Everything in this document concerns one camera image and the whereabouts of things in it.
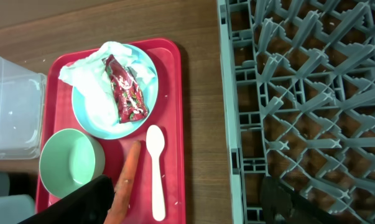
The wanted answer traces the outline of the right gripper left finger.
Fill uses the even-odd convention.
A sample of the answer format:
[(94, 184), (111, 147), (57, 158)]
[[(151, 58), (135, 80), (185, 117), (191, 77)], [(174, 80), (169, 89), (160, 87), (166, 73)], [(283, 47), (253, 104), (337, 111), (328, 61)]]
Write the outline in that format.
[(103, 223), (113, 199), (114, 188), (111, 179), (100, 175), (20, 224)]

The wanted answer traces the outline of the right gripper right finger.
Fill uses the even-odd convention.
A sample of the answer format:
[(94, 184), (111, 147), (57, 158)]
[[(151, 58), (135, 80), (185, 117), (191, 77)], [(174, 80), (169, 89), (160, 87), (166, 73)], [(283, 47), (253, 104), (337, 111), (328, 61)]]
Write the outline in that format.
[(260, 203), (267, 224), (339, 224), (333, 215), (272, 177), (262, 180)]

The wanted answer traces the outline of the orange carrot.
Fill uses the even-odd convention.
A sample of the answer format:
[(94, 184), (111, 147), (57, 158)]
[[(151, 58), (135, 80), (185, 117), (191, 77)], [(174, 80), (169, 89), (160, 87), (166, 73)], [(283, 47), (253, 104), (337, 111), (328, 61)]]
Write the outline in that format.
[(140, 152), (141, 142), (134, 141), (114, 188), (114, 200), (111, 208), (108, 210), (104, 224), (120, 224), (125, 219), (129, 208)]

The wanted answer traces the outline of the mint green bowl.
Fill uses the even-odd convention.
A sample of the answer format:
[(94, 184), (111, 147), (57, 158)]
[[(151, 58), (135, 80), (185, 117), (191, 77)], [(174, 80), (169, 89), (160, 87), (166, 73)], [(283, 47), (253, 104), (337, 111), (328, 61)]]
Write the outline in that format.
[(39, 162), (40, 178), (47, 191), (64, 198), (104, 171), (101, 144), (77, 130), (63, 129), (45, 143)]

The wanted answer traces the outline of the light blue small bowl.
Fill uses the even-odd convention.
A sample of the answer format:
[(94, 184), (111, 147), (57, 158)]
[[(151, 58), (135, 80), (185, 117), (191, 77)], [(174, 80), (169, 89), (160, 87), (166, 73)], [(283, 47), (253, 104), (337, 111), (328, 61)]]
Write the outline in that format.
[(35, 214), (35, 202), (29, 195), (0, 197), (0, 224), (19, 223)]

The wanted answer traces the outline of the red snack wrapper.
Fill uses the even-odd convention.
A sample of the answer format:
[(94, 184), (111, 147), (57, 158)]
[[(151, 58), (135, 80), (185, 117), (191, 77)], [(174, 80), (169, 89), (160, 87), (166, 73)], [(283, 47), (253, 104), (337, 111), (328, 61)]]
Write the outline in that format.
[(128, 123), (143, 120), (148, 116), (148, 108), (144, 103), (143, 92), (136, 82), (129, 68), (122, 66), (110, 55), (102, 59), (105, 72), (111, 83), (119, 123)]

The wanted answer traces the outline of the white napkin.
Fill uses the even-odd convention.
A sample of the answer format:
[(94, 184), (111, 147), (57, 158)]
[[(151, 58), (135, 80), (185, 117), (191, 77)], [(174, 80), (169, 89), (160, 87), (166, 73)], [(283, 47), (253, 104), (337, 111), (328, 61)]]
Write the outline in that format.
[(76, 88), (85, 97), (86, 112), (91, 121), (104, 127), (119, 124), (118, 109), (111, 83), (102, 59), (114, 55), (124, 67), (129, 68), (142, 92), (156, 77), (154, 63), (147, 53), (128, 44), (109, 41), (90, 56), (61, 68), (59, 79)]

